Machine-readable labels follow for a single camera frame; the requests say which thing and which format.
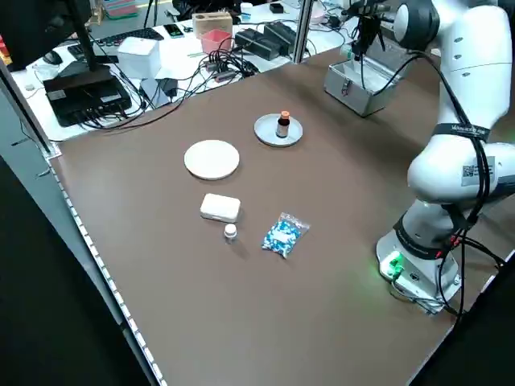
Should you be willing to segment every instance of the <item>silver toolbox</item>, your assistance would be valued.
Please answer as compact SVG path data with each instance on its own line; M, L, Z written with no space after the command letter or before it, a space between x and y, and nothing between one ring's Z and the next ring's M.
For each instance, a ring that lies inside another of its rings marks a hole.
M378 95L376 92L385 86L397 69L410 57L405 49L389 39L385 39L385 51L382 51L376 39L363 59L365 75L365 88L363 88L361 63L353 59L354 55L349 50L349 45L342 46L340 53L342 59L346 59L329 66L323 87L338 101L362 117L366 117L386 107L398 81L406 74L407 68L396 76L384 92Z
M382 86L374 87L367 79L365 81L366 89L363 89L361 73L359 72L360 70L356 71L356 66L359 67L360 63L355 60L346 60L330 65L328 73L325 76L323 88L338 101L354 110L362 117L366 117L386 107L397 82L392 82L384 92L379 95L374 95ZM388 80L389 78L384 77L384 82L382 82L383 86Z

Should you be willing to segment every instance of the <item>plastic bag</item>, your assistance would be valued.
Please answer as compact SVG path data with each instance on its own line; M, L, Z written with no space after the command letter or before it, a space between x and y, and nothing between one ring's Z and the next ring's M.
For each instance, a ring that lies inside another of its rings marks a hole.
M309 224L292 215L281 213L277 223L265 234L262 248L276 252L286 259L297 240L308 231L309 227Z

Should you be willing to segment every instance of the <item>small bottle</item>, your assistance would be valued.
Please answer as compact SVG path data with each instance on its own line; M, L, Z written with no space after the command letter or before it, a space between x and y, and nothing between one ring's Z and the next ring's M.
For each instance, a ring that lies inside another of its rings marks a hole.
M225 225L224 229L224 237L227 244L232 244L234 241L236 241L236 236L238 234L238 231L236 229L236 225L234 224L227 224Z
M286 138L288 136L288 128L290 127L290 113L281 111L281 117L277 120L276 135L279 138Z

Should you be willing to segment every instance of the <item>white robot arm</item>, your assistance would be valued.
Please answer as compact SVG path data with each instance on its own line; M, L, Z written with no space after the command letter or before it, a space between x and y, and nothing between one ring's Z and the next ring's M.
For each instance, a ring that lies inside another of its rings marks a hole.
M488 3L500 5L498 1ZM490 129L509 108L509 19L498 6L470 8L470 2L405 0L393 25L395 38L403 47L424 51L431 44L440 49L440 71L474 126L471 133L459 124L451 98L440 83L435 131L408 171L408 185L418 199L377 243L381 274L392 280L393 267L402 259L402 273L395 274L396 288L406 296L426 299L419 304L431 313L443 307L439 283L445 299L461 285L454 258L450 253L444 256L457 228L445 207L453 205L466 215L478 195L480 178L471 135L484 144L490 168L489 202L515 193L515 146L486 144ZM375 6L383 1L347 3L355 9L356 4Z

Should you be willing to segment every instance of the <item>small white container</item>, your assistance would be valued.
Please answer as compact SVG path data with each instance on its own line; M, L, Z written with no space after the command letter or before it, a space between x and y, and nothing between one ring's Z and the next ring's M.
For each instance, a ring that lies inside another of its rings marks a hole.
M251 2L243 2L241 4L241 21L248 22L250 20L250 16L252 15L253 5Z
M237 235L238 235L238 230L236 229L236 225L234 225L234 224L225 225L224 237L225 237L225 241L227 241L227 244L232 244L234 241L236 241Z
M240 205L239 199L207 193L200 206L200 215L205 219L231 224L237 221Z
M126 38L117 55L118 66L129 78L154 79L161 69L159 42L156 40Z

